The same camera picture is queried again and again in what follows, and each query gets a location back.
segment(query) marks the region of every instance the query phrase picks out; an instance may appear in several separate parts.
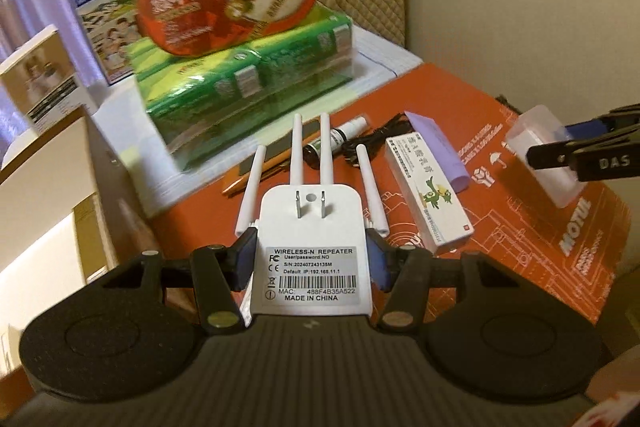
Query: purple tube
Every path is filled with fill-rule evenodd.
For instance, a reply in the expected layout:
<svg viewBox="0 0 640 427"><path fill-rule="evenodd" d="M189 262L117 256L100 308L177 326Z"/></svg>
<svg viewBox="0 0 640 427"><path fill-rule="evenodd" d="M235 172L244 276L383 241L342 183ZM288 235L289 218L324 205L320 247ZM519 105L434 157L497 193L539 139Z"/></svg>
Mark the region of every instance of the purple tube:
<svg viewBox="0 0 640 427"><path fill-rule="evenodd" d="M462 192L469 186L471 177L466 172L466 168L458 157L458 153L444 136L440 127L425 116L420 116L412 112L404 112L415 132L419 132L422 139L427 144L440 165L440 168L447 177L447 181L455 193Z"/></svg>

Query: antenna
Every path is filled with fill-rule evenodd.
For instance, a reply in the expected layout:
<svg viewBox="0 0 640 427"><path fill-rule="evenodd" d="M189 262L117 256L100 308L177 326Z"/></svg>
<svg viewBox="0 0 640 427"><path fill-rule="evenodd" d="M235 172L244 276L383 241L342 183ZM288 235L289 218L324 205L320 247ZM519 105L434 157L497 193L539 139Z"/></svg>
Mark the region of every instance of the antenna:
<svg viewBox="0 0 640 427"><path fill-rule="evenodd" d="M367 195L367 206L369 207L371 224L382 237L386 237L389 235L389 223L386 220L385 207L382 206L376 179L373 176L367 147L361 143L356 147L356 154L358 155L358 164L360 165L360 172L364 183L364 192Z"/></svg>
<svg viewBox="0 0 640 427"><path fill-rule="evenodd" d="M251 165L251 174L249 174L249 181L247 181L242 203L240 204L240 211L238 212L236 237L240 237L244 233L244 230L251 226L254 220L255 198L258 195L258 185L262 177L262 164L264 163L264 154L266 151L267 147L264 145L260 145L258 149L255 150L254 163Z"/></svg>
<svg viewBox="0 0 640 427"><path fill-rule="evenodd" d="M293 132L291 134L291 165L289 169L289 185L305 183L302 171L302 115L293 116Z"/></svg>
<svg viewBox="0 0 640 427"><path fill-rule="evenodd" d="M320 115L320 184L334 184L334 154L331 151L331 122L327 113Z"/></svg>

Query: ribbed black surface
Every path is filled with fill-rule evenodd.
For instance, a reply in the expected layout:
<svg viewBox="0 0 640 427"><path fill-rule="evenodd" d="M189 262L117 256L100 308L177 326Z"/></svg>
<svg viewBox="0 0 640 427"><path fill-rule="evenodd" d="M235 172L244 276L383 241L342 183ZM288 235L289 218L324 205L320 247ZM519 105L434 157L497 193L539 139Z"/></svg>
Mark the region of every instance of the ribbed black surface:
<svg viewBox="0 0 640 427"><path fill-rule="evenodd" d="M457 389L411 339L364 317L257 317L243 334L207 340L172 383L119 403L40 394L7 425L566 427L583 396L517 406Z"/></svg>

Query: clear plastic box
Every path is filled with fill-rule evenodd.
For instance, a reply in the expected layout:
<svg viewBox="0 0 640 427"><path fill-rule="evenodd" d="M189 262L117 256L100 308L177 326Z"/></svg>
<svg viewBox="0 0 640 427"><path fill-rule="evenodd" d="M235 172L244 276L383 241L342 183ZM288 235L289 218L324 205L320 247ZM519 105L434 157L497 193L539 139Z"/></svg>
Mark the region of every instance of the clear plastic box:
<svg viewBox="0 0 640 427"><path fill-rule="evenodd" d="M545 105L537 105L521 115L506 136L507 143L558 208L564 208L575 200L586 184L579 182L569 167L534 171L527 163L527 151L534 145L571 139L569 132Z"/></svg>

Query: black circular disc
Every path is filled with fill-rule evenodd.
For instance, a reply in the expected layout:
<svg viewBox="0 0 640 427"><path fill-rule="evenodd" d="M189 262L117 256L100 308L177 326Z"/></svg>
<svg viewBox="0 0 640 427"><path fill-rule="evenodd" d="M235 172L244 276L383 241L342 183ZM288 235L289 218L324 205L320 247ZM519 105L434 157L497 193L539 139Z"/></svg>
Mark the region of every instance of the black circular disc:
<svg viewBox="0 0 640 427"><path fill-rule="evenodd" d="M537 403L580 393L598 368L592 324L534 287L466 298L424 329L447 377L489 399Z"/></svg>
<svg viewBox="0 0 640 427"><path fill-rule="evenodd" d="M132 290L79 292L37 317L20 340L34 383L81 401L113 401L162 385L196 342L180 315Z"/></svg>

